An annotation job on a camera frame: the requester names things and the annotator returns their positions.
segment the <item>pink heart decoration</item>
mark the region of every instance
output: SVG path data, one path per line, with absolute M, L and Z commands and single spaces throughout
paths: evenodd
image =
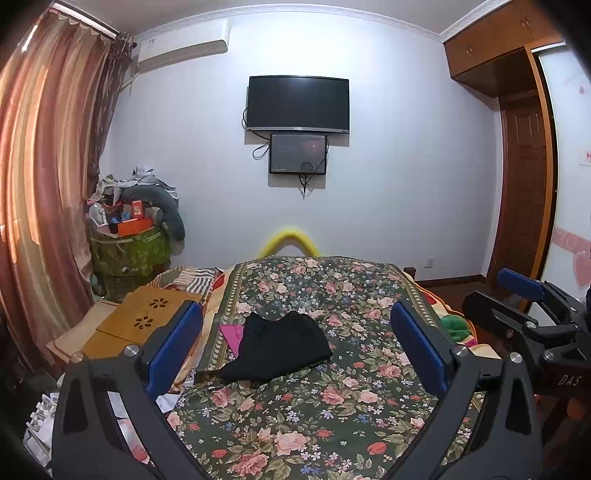
M 579 251 L 573 255 L 573 271 L 579 288 L 591 284 L 591 258 L 588 252 Z

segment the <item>yellow foam tube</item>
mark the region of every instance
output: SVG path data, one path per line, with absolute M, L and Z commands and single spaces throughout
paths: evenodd
M 305 233 L 295 229 L 285 229 L 267 242 L 257 258 L 268 257 L 277 253 L 279 247 L 287 240 L 295 240 L 308 257 L 320 256 L 320 252 Z

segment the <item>baseboard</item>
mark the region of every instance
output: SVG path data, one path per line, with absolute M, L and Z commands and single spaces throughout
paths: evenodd
M 482 274 L 469 275 L 467 277 L 436 278 L 434 280 L 418 280 L 417 283 L 423 288 L 444 287 L 445 285 L 458 285 L 459 283 L 486 282 L 486 277 Z

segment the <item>floral bedspread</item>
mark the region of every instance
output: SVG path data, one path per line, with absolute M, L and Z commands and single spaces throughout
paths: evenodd
M 168 421 L 215 479 L 376 480 L 402 455 L 436 405 L 389 324 L 409 299 L 436 316 L 394 265 L 351 258 L 268 257 L 239 264 L 225 290 L 188 389 Z M 232 359 L 219 325 L 250 312 L 268 320 L 291 310 L 316 319 L 329 340 L 328 364 L 263 385 L 223 385 Z M 478 414 L 470 406 L 447 454 L 459 456 Z

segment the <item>black box below television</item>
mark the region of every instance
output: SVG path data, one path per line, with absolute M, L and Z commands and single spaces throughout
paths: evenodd
M 326 175 L 326 135 L 271 134 L 269 173 Z

